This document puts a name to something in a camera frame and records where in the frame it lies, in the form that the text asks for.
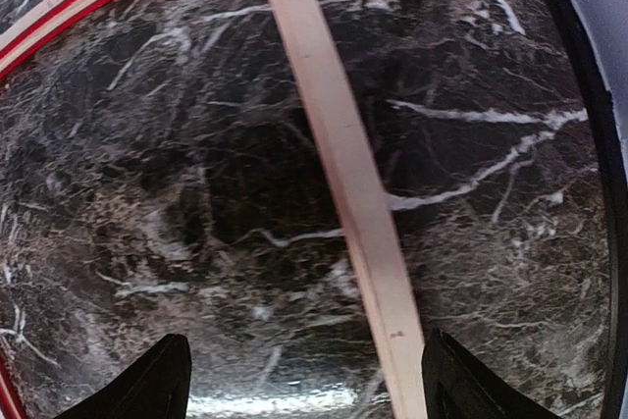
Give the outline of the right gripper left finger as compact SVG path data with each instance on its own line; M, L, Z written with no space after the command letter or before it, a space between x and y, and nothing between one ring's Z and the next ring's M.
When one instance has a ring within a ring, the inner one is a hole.
M161 338L109 385L59 419L182 419L189 398L191 357L183 335Z

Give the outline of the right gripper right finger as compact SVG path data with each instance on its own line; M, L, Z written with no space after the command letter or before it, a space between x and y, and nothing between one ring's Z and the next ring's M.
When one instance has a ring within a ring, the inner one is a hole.
M441 330L428 335L422 373L430 419L558 419Z

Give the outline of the red wooden picture frame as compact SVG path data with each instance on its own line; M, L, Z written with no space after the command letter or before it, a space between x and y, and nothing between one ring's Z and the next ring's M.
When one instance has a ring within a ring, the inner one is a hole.
M110 0L42 0L1 36L11 72ZM393 413L427 414L425 341L387 198L344 67L318 0L269 0L340 217Z

